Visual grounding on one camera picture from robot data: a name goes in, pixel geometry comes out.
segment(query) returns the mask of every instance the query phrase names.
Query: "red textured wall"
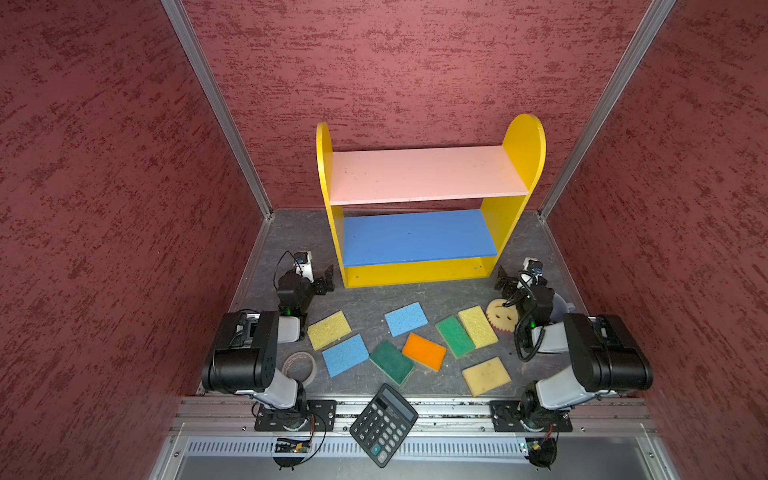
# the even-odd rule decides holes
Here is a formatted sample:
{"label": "red textured wall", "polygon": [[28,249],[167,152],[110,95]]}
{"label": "red textured wall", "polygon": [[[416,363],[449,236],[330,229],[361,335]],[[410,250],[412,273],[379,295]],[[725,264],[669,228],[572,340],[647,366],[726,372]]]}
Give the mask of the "red textured wall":
{"label": "red textured wall", "polygon": [[335,149],[358,150],[501,144],[515,115],[535,113],[548,155],[534,208],[648,3],[184,2],[275,207],[323,206],[319,121]]}
{"label": "red textured wall", "polygon": [[768,8],[678,0],[552,216],[683,477],[768,476]]}
{"label": "red textured wall", "polygon": [[160,2],[0,38],[0,477],[144,480],[260,212]]}

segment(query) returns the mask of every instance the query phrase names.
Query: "metal vent panel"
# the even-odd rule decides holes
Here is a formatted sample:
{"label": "metal vent panel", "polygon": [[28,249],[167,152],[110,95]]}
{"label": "metal vent panel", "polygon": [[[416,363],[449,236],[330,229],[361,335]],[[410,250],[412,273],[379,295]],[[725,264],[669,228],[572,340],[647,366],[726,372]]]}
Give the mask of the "metal vent panel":
{"label": "metal vent panel", "polygon": [[[303,457],[304,454],[274,454],[277,437],[193,436],[187,443],[185,455],[216,457]],[[319,439],[313,445],[317,449]],[[482,458],[484,462],[521,462],[527,455],[525,441],[516,437],[413,437],[406,438],[394,458],[411,460],[462,460]],[[366,457],[357,442],[350,437],[327,437],[316,457]]]}

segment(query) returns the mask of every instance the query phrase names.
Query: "blue shelf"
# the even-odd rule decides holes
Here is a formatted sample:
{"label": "blue shelf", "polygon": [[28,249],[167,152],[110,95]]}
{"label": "blue shelf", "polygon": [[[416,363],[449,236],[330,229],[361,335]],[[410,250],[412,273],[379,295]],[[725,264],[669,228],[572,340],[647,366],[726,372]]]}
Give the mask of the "blue shelf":
{"label": "blue shelf", "polygon": [[344,219],[344,266],[495,257],[480,210]]}

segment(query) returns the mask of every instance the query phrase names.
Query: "orange sponge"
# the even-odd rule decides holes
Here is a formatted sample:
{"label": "orange sponge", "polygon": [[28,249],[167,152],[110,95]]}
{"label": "orange sponge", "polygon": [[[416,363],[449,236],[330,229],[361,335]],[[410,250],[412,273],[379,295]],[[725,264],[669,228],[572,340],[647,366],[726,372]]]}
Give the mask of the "orange sponge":
{"label": "orange sponge", "polygon": [[421,363],[424,366],[428,366],[430,369],[436,372],[440,371],[442,366],[442,359],[445,357],[445,347],[438,345],[437,343],[430,342],[429,340],[422,338],[415,333],[411,333],[408,336],[406,346],[402,348],[402,354]]}

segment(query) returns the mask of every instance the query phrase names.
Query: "pink shelf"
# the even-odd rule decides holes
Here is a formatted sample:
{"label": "pink shelf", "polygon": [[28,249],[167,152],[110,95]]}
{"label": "pink shelf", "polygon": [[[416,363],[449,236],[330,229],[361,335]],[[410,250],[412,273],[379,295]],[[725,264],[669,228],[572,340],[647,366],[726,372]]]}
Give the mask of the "pink shelf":
{"label": "pink shelf", "polygon": [[500,145],[333,152],[331,205],[527,194]]}

